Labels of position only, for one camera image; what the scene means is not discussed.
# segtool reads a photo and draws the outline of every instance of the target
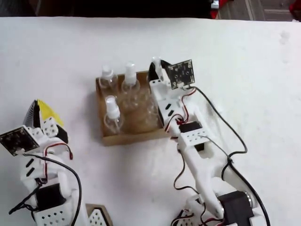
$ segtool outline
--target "clear plastic bottle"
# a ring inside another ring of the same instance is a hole
[[[107,96],[105,99],[107,113],[103,119],[105,126],[114,135],[122,133],[124,124],[123,115],[120,114],[119,107],[114,96]]]
[[[104,97],[118,94],[118,76],[108,66],[103,66],[102,75],[99,78],[99,86]]]
[[[124,94],[123,107],[125,110],[134,110],[139,105],[140,83],[137,80],[135,64],[127,63],[125,79],[121,85]]]

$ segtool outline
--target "bottle cap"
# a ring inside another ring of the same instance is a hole
[[[103,66],[103,72],[102,72],[102,78],[104,79],[110,79],[114,75],[114,72],[111,68],[109,68],[107,65]]]
[[[114,96],[107,96],[105,99],[105,104],[107,106],[107,115],[110,119],[116,119],[120,117],[120,110]]]
[[[136,67],[133,62],[128,62],[126,65],[125,83],[135,85],[137,81]]]

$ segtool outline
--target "yellow tape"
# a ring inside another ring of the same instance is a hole
[[[46,103],[44,103],[41,100],[38,100],[38,105],[40,107],[40,112],[42,116],[42,120],[46,120],[49,117],[53,117],[57,124],[59,124],[61,127],[64,126],[63,121],[60,119],[57,113],[55,113],[51,107],[49,107]]]

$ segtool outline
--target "circuit board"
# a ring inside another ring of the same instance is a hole
[[[24,152],[39,147],[39,144],[29,134],[25,127],[19,127],[0,135],[0,143],[13,155],[24,149]]]
[[[170,79],[171,89],[181,88],[195,82],[192,60],[169,65],[167,74]]]

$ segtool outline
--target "red object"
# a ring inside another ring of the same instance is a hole
[[[223,7],[229,0],[219,0],[219,8]],[[210,14],[212,19],[215,19],[217,16],[218,10],[211,10]]]
[[[296,0],[295,3],[290,5],[289,9],[294,17],[298,17],[297,11],[301,12],[301,0]]]

